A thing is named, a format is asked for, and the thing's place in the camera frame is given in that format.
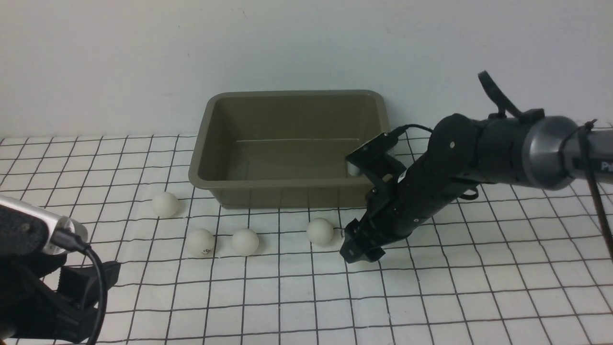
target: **ping pong ball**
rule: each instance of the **ping pong ball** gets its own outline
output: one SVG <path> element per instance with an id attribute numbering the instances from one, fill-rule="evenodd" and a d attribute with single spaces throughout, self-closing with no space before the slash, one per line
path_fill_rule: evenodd
<path id="1" fill-rule="evenodd" d="M 179 201 L 173 193 L 162 192 L 153 197 L 151 208 L 158 217 L 168 218 L 179 210 Z"/>
<path id="2" fill-rule="evenodd" d="M 306 228 L 306 235 L 311 243 L 325 246 L 334 236 L 332 224 L 323 218 L 313 219 Z"/>
<path id="3" fill-rule="evenodd" d="M 256 252 L 260 245 L 260 239 L 257 234 L 250 229 L 238 230 L 232 235 L 232 248 L 236 254 L 248 257 Z"/>
<path id="4" fill-rule="evenodd" d="M 350 176 L 360 176 L 362 175 L 362 171 L 360 170 L 360 168 L 356 167 L 355 165 L 351 164 L 350 162 L 347 162 L 347 173 Z"/>
<path id="5" fill-rule="evenodd" d="M 207 229 L 193 229 L 185 238 L 185 249 L 195 258 L 204 258 L 213 251 L 215 237 Z"/>

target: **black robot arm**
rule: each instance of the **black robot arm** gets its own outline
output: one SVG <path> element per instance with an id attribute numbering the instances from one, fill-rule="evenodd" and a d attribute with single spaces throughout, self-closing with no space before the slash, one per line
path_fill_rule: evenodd
<path id="1" fill-rule="evenodd" d="M 387 151 L 409 126 L 380 134 L 346 157 L 375 185 L 364 216 L 345 226 L 340 252 L 348 263 L 379 260 L 381 246 L 405 239 L 457 198 L 476 198 L 483 183 L 558 190 L 587 179 L 602 209 L 595 181 L 613 183 L 613 130 L 590 131 L 593 122 L 579 126 L 545 117 L 542 109 L 520 112 L 486 72 L 479 79 L 498 112 L 481 121 L 460 114 L 442 119 L 426 153 L 408 169 Z M 609 235 L 606 217 L 599 219 Z M 605 239 L 613 248 L 613 239 Z"/>

